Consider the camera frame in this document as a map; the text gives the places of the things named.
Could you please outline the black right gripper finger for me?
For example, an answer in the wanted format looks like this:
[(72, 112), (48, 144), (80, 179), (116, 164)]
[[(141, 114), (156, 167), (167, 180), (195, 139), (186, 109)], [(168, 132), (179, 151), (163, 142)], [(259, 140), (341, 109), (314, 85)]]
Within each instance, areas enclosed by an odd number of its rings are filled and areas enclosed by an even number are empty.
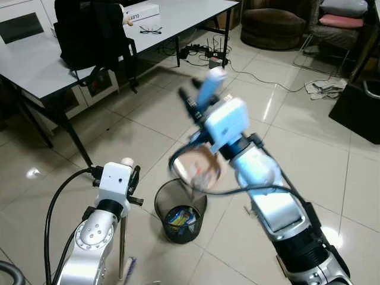
[(188, 93), (183, 89), (179, 88), (178, 96), (185, 107), (185, 110), (190, 116), (198, 116), (200, 113), (198, 112), (198, 108), (195, 100), (188, 95)]

